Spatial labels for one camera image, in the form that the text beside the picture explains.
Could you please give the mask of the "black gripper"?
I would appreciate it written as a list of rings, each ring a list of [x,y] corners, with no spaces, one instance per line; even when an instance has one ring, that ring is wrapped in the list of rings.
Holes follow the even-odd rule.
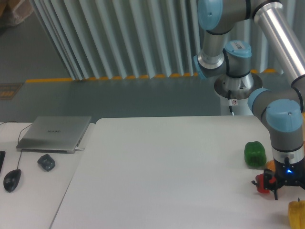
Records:
[[[270,169],[264,169],[263,188],[272,191],[275,200],[278,200],[278,189],[283,186],[305,186],[305,158],[299,162],[290,164],[278,162],[274,159],[275,172]]]

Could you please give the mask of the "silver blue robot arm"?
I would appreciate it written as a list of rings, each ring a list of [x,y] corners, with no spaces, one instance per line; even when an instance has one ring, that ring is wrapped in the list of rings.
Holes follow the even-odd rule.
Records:
[[[269,132],[275,169],[265,169],[253,184],[261,193],[283,186],[305,186],[305,147],[303,116],[305,109],[305,52],[283,15],[278,0],[201,0],[198,21],[203,28],[201,51],[194,56],[200,77],[217,76],[215,92],[232,110],[239,101]],[[244,41],[227,41],[237,22],[252,19],[265,34],[290,89],[273,93],[250,72],[251,47]]]

